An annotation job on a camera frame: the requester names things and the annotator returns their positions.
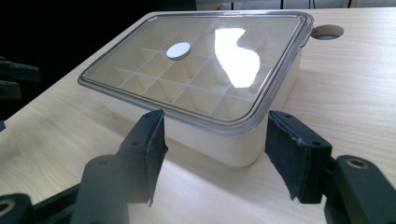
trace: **plastic container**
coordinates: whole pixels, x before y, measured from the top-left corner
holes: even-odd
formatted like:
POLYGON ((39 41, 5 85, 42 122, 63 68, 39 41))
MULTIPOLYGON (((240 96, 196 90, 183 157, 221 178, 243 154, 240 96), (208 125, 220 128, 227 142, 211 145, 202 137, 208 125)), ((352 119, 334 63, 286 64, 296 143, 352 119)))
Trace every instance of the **plastic container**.
POLYGON ((268 111, 282 108, 299 71, 313 18, 289 11, 145 18, 78 83, 132 121, 163 109, 166 137, 217 161, 253 163, 264 148, 268 111))

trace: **ice cube tray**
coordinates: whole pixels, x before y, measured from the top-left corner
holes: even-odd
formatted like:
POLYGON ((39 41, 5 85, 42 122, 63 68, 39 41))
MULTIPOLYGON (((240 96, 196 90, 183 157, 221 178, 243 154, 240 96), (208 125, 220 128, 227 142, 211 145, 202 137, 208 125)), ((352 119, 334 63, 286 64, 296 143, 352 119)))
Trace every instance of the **ice cube tray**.
POLYGON ((133 121, 162 108, 168 137, 248 165, 263 148, 268 110, 286 100, 312 22, 300 12, 150 13, 78 82, 133 121), (168 58, 182 42, 187 56, 168 58))

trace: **wooden table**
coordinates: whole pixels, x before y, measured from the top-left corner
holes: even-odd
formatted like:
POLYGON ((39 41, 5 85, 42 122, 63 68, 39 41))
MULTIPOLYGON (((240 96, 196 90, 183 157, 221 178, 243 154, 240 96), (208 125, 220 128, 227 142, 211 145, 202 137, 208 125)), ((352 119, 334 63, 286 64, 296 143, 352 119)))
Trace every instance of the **wooden table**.
MULTIPOLYGON (((336 24, 345 32, 309 39, 283 111, 331 142, 334 157, 369 160, 396 186, 396 8, 304 11, 314 26, 336 24)), ((24 192, 38 203, 77 184, 90 159, 118 150, 134 124, 77 78, 126 32, 7 120, 0 132, 0 195, 24 192)), ((236 169, 167 145, 154 204, 130 205, 133 223, 325 223, 323 203, 291 201, 264 153, 236 169)))

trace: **table surface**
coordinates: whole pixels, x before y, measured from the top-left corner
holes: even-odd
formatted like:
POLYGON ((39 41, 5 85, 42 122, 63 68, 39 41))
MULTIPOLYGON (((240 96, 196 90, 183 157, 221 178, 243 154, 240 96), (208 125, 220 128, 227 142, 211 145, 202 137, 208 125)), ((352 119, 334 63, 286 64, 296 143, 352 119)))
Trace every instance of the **table surface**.
MULTIPOLYGON (((334 40, 310 38, 283 111, 333 145, 376 164, 396 186, 396 8, 302 10, 334 40)), ((38 203, 77 184, 92 158, 114 154, 134 124, 110 112, 78 75, 132 25, 6 121, 0 132, 0 195, 38 203)), ((323 204, 292 201, 265 153, 230 168, 167 140, 154 204, 131 204, 133 223, 325 223, 323 204)))

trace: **transparent lid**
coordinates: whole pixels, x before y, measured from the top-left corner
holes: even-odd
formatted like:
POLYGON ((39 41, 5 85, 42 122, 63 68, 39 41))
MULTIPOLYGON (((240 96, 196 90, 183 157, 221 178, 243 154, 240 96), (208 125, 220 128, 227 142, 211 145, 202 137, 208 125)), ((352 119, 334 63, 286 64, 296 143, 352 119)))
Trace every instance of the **transparent lid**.
POLYGON ((78 82, 196 126, 244 132, 267 112, 312 22, 301 12, 158 14, 78 82))

